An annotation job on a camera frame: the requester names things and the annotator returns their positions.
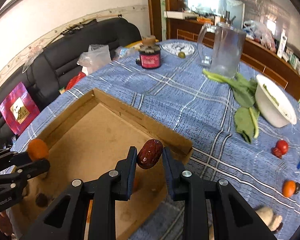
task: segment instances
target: glass pitcher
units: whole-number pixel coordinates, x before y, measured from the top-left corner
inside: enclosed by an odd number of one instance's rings
[[[215,33],[212,57],[203,54],[203,38],[207,32]],[[238,70],[246,33],[229,24],[218,22],[216,26],[205,23],[198,36],[198,53],[201,63],[213,73],[233,78]]]

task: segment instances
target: red plastic bag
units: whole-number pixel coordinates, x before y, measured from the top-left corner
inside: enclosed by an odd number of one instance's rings
[[[0,112],[10,129],[18,135],[21,135],[40,113],[22,82],[3,100]]]
[[[82,71],[80,71],[77,76],[70,79],[70,81],[66,87],[66,90],[69,90],[70,88],[72,88],[75,84],[77,84],[79,82],[80,79],[84,78],[85,76],[86,76],[86,74],[83,73]]]

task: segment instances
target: sofa backrest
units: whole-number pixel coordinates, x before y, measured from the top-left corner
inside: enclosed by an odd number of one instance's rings
[[[90,44],[108,44],[113,58],[119,46],[140,40],[138,28],[123,18],[93,21],[44,48],[25,73],[22,67],[17,69],[0,87],[0,104],[19,82],[23,82],[42,111],[60,95],[59,89],[66,87],[80,72],[82,67],[77,65],[77,60],[82,52],[88,51]],[[0,113],[0,139],[9,142],[12,136],[13,132]]]

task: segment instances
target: pink label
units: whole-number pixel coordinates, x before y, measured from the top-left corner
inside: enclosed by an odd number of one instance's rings
[[[156,68],[160,66],[160,54],[140,55],[141,65],[144,68]]]

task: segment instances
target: table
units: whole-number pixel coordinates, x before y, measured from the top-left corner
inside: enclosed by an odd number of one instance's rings
[[[96,87],[192,140],[194,152],[186,168],[204,179],[229,180],[253,208],[271,207],[283,217],[283,228],[276,237],[289,239],[300,224],[300,192],[285,198],[281,189],[286,179],[300,183],[300,170],[297,170],[300,105],[287,95],[296,111],[297,124],[275,128],[260,117],[260,135],[250,145],[235,132],[233,115],[239,105],[231,89],[202,74],[197,49],[186,59],[164,50],[161,53],[162,66],[155,70],[136,65],[136,54],[113,61],[85,77],[37,116],[13,150],[26,150],[27,143],[58,114]],[[205,53],[209,55],[212,50],[205,48]],[[242,62],[239,72],[247,79],[258,74]],[[282,159],[271,154],[271,147],[279,139],[285,139],[290,145]],[[181,239],[183,211],[182,202],[172,202],[167,197],[130,239]]]

